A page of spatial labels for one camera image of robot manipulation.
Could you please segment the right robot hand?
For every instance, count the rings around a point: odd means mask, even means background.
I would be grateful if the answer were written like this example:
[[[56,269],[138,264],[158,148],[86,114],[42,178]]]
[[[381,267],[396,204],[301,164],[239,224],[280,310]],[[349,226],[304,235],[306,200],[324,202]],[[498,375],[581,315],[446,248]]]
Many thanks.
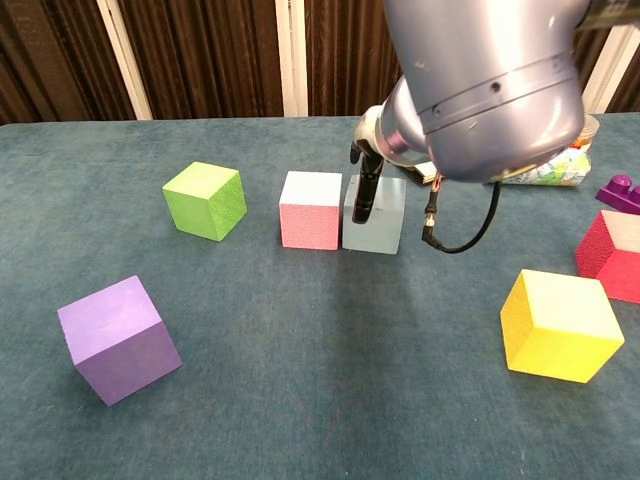
[[[384,165],[376,143],[376,124],[382,105],[369,107],[360,117],[350,147],[350,162],[360,164],[359,183],[354,201],[352,221],[365,224],[371,214],[378,182]]]

